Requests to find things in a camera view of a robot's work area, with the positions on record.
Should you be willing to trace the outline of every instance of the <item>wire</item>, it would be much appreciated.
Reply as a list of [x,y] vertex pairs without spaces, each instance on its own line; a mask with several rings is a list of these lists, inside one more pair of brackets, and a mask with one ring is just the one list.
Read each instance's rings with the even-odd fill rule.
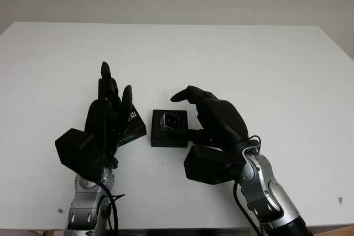
[[253,220],[251,219],[249,214],[246,212],[246,210],[244,210],[244,208],[242,207],[240,201],[238,200],[238,197],[237,197],[237,183],[236,182],[235,182],[235,185],[233,186],[233,198],[235,199],[236,204],[238,205],[238,207],[242,211],[243,215],[247,218],[248,222],[251,224],[251,226],[254,229],[254,231],[256,232],[256,234],[258,236],[263,236],[263,229],[261,228],[262,232],[259,231],[259,229],[257,228],[256,224],[253,222]]
[[117,212],[117,206],[116,206],[115,200],[113,199],[113,196],[112,196],[110,190],[107,188],[107,186],[105,186],[101,182],[98,182],[97,184],[104,190],[108,199],[111,201],[111,206],[112,206],[112,210],[113,210],[113,226],[114,226],[113,235],[116,236],[116,235],[118,235],[118,212]]
[[258,138],[258,142],[259,142],[259,148],[258,148],[258,153],[260,152],[261,150],[261,145],[262,145],[262,141],[261,141],[261,138],[257,135],[251,135],[248,140],[252,139],[252,138]]
[[[125,196],[125,194],[119,196],[112,196],[114,198],[114,202],[116,202],[119,198]],[[107,218],[108,218],[108,225],[110,226],[110,230],[113,231],[112,223],[111,223],[111,204],[108,205],[107,209]]]

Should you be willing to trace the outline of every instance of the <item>robotic hand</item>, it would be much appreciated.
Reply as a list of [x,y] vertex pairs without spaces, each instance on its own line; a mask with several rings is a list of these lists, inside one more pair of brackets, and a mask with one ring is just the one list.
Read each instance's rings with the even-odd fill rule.
[[101,75],[98,99],[90,105],[85,130],[71,128],[55,141],[61,163],[77,173],[67,235],[105,235],[107,219],[111,226],[111,207],[114,235],[118,234],[115,200],[123,195],[110,193],[112,170],[118,166],[114,155],[119,146],[146,134],[145,124],[132,104],[131,86],[125,87],[120,99],[106,62],[102,63]]
[[[184,168],[188,179],[209,183],[234,180],[233,195],[243,214],[258,235],[312,235],[284,189],[276,181],[270,162],[259,153],[261,140],[248,136],[246,124],[235,107],[211,92],[188,86],[171,98],[195,104],[201,130],[169,130],[172,138],[192,140]],[[237,198],[237,185],[247,207],[257,217],[260,232]]]

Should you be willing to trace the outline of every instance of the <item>black box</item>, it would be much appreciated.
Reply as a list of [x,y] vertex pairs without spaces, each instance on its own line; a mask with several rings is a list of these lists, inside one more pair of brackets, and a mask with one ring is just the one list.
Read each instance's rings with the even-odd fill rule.
[[167,133],[164,130],[173,127],[173,125],[162,123],[161,118],[165,117],[175,118],[178,117],[178,128],[174,129],[188,129],[187,111],[177,110],[153,110],[153,121],[151,126],[151,146],[167,146],[167,147],[181,147],[186,148],[188,146],[188,140],[184,139],[172,139],[167,137]]

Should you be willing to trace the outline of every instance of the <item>small black box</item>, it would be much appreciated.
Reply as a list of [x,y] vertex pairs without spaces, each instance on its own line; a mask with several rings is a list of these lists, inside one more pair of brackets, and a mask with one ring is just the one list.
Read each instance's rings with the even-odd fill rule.
[[188,129],[187,111],[153,110],[151,126],[151,146],[181,147],[188,146],[188,140],[168,138],[168,129]]

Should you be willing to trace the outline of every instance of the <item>white tabletop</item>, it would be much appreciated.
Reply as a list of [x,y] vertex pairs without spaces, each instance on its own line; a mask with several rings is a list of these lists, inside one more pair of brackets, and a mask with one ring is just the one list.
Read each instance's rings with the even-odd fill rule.
[[354,63],[320,28],[14,23],[0,36],[0,228],[65,228],[75,174],[54,140],[84,128],[103,60],[148,131],[116,154],[120,228],[249,226],[231,183],[190,181],[186,149],[150,146],[153,109],[200,127],[169,101],[187,85],[235,105],[308,225],[354,222]]

